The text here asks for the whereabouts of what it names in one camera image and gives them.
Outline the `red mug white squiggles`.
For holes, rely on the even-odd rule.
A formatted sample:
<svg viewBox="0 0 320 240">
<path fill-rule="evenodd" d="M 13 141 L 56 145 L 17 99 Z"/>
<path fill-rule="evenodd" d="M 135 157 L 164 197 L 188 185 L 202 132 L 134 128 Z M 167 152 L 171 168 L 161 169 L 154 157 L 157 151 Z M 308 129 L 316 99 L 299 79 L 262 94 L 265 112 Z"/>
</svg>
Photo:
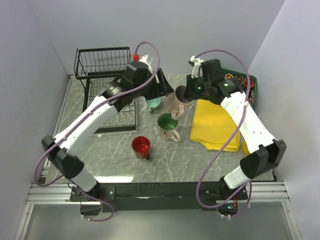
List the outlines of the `red mug white squiggles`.
<svg viewBox="0 0 320 240">
<path fill-rule="evenodd" d="M 139 159 L 151 160 L 151 143 L 150 140 L 145 136 L 138 136 L 133 139 L 131 143 L 131 148 L 135 156 Z"/>
</svg>

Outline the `green compartment organizer tray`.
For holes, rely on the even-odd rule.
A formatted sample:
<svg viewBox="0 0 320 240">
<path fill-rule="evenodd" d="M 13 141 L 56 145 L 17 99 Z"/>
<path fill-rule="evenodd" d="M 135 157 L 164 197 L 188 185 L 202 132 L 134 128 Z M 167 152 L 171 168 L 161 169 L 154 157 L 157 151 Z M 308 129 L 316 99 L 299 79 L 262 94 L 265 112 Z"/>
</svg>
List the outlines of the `green compartment organizer tray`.
<svg viewBox="0 0 320 240">
<path fill-rule="evenodd" d="M 226 79 L 234 78 L 235 80 L 238 81 L 240 86 L 243 88 L 244 91 L 247 90 L 247 78 L 245 73 L 241 73 L 238 71 L 233 71 L 229 69 L 222 69 L 222 72 L 224 73 L 224 77 Z M 253 107 L 255 104 L 255 97 L 256 97 L 256 89 L 258 85 L 258 80 L 255 76 L 250 75 L 250 90 L 249 90 L 249 95 L 248 95 L 248 102 L 250 105 Z"/>
</svg>

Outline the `black base beam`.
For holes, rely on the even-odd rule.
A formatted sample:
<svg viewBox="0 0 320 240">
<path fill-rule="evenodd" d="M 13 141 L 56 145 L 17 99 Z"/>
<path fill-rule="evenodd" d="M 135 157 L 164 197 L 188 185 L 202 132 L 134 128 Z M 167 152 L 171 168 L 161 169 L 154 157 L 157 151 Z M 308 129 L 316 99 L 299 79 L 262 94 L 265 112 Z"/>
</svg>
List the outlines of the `black base beam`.
<svg viewBox="0 0 320 240">
<path fill-rule="evenodd" d="M 203 209 L 196 199 L 197 182 L 140 182 L 101 183 L 100 196 L 117 211 L 189 210 Z M 70 201 L 85 203 L 92 200 L 79 189 L 72 187 Z M 204 181 L 200 185 L 199 198 L 205 205 L 224 201 L 235 190 L 223 189 L 218 181 Z"/>
</svg>

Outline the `yellow folded cloth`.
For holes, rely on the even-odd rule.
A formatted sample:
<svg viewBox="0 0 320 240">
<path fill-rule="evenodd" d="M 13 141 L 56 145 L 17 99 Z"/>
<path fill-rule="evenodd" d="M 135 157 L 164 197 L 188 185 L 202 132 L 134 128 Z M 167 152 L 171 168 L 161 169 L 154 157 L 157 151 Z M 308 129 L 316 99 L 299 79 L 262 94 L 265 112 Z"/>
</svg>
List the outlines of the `yellow folded cloth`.
<svg viewBox="0 0 320 240">
<path fill-rule="evenodd" d="M 195 106 L 189 139 L 207 150 L 218 151 L 235 132 L 237 126 L 220 105 L 198 100 Z"/>
</svg>

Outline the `small teal cup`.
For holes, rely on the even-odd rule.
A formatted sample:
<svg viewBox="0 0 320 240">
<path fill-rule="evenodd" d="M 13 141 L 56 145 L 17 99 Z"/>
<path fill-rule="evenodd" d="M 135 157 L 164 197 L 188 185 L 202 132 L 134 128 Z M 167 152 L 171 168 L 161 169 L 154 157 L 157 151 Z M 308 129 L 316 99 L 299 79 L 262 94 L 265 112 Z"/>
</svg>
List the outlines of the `small teal cup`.
<svg viewBox="0 0 320 240">
<path fill-rule="evenodd" d="M 150 99 L 146 101 L 146 106 L 148 108 L 148 112 L 152 113 L 154 110 L 157 110 L 161 106 L 162 99 L 160 97 Z"/>
</svg>

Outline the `yellow cup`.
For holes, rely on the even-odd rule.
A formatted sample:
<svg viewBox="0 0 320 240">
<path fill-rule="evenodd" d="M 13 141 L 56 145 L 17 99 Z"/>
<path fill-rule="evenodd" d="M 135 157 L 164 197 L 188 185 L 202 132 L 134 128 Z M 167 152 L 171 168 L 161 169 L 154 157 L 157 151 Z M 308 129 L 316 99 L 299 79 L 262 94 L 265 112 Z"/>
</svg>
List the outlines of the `yellow cup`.
<svg viewBox="0 0 320 240">
<path fill-rule="evenodd" d="M 247 145 L 247 143 L 246 143 L 245 141 L 242 143 L 241 149 L 242 149 L 243 153 L 244 153 L 246 156 L 248 156 L 248 155 L 250 154 L 250 151 L 249 151 L 249 149 L 248 149 L 248 145 Z"/>
</svg>

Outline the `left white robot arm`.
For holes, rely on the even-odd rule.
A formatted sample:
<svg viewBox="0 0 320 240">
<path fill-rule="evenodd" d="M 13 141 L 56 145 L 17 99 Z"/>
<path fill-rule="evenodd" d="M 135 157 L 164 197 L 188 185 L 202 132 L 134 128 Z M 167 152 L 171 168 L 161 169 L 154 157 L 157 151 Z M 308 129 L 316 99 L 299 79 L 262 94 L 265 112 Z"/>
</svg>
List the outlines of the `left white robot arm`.
<svg viewBox="0 0 320 240">
<path fill-rule="evenodd" d="M 109 119 L 117 115 L 134 99 L 153 100 L 173 93 L 173 88 L 162 76 L 162 70 L 151 72 L 150 65 L 133 61 L 122 74 L 102 88 L 87 109 L 65 130 L 42 139 L 50 162 L 62 176 L 82 189 L 88 201 L 102 198 L 100 183 L 85 169 L 77 154 L 86 141 Z"/>
</svg>

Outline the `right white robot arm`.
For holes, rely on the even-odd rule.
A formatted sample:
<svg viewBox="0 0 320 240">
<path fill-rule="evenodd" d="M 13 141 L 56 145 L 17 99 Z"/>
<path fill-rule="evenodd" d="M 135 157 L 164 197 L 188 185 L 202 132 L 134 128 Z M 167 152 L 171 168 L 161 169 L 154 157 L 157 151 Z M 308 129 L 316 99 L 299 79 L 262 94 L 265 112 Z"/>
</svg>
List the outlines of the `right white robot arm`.
<svg viewBox="0 0 320 240">
<path fill-rule="evenodd" d="M 231 199 L 238 189 L 257 176 L 276 168 L 286 151 L 263 125 L 248 101 L 245 90 L 235 78 L 226 78 L 218 59 L 192 56 L 192 72 L 187 79 L 184 98 L 196 100 L 190 139 L 208 150 L 221 151 L 243 137 L 249 151 L 239 166 L 219 180 L 218 195 Z"/>
</svg>

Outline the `white floral mug green interior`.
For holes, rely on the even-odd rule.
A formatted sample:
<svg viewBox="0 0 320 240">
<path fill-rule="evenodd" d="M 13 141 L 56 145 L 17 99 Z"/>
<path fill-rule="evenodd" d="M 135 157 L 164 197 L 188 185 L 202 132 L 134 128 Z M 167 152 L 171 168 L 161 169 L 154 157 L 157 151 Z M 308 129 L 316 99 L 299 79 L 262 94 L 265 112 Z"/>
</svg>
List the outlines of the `white floral mug green interior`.
<svg viewBox="0 0 320 240">
<path fill-rule="evenodd" d="M 177 132 L 176 128 L 178 126 L 178 120 L 172 118 L 171 113 L 162 113 L 157 118 L 158 134 L 166 141 L 173 140 L 175 142 L 180 142 L 181 137 Z"/>
</svg>

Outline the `pink mug purple interior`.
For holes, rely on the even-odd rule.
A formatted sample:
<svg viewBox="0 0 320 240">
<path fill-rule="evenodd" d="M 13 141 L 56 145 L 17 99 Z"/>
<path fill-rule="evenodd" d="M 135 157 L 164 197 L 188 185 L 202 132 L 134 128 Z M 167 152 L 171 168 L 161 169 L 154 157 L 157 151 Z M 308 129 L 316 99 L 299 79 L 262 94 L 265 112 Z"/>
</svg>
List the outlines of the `pink mug purple interior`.
<svg viewBox="0 0 320 240">
<path fill-rule="evenodd" d="M 186 86 L 179 85 L 173 93 L 165 99 L 164 105 L 168 113 L 171 113 L 173 120 L 178 120 L 184 113 L 186 106 L 191 102 L 184 98 Z"/>
</svg>

